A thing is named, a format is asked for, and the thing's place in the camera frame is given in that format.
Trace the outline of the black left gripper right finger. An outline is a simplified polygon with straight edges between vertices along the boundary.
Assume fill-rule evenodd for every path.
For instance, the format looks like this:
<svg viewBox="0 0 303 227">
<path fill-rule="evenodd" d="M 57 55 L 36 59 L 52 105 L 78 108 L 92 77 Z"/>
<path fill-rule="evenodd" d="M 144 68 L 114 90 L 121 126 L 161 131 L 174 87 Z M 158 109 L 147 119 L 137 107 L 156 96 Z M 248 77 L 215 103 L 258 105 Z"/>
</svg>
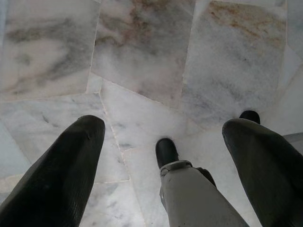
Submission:
<svg viewBox="0 0 303 227">
<path fill-rule="evenodd" d="M 222 128 L 245 193 L 264 227 L 303 225 L 303 156 L 278 133 L 247 119 Z"/>
</svg>

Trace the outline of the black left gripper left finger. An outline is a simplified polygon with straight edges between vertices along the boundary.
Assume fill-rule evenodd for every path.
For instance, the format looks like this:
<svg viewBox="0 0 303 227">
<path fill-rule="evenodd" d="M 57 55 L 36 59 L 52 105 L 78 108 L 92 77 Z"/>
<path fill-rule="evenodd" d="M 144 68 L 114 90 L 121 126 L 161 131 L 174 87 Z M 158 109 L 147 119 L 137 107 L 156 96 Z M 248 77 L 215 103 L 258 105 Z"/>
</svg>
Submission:
<svg viewBox="0 0 303 227">
<path fill-rule="evenodd" d="M 80 117 L 26 171 L 0 206 L 3 227 L 77 227 L 105 137 L 102 119 Z"/>
</svg>

